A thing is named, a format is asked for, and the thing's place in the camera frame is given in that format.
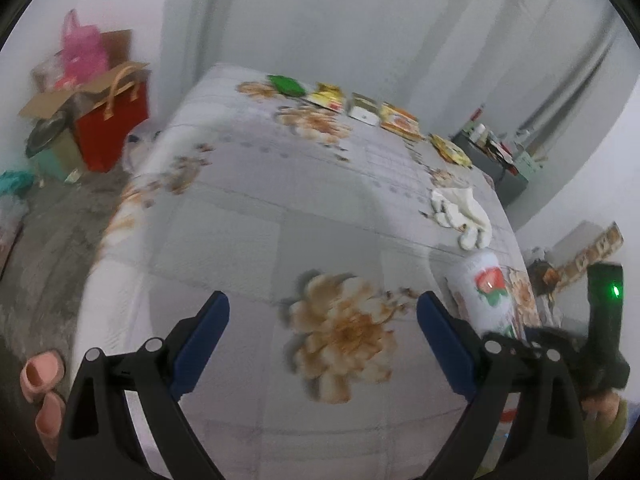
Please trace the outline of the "right hand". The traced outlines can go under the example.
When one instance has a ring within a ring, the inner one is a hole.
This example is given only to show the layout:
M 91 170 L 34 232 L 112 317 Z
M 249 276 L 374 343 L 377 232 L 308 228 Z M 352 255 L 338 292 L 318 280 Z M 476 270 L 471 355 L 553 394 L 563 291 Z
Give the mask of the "right hand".
M 613 390 L 608 390 L 595 396 L 588 396 L 582 400 L 582 409 L 601 418 L 614 419 L 620 410 L 620 395 Z

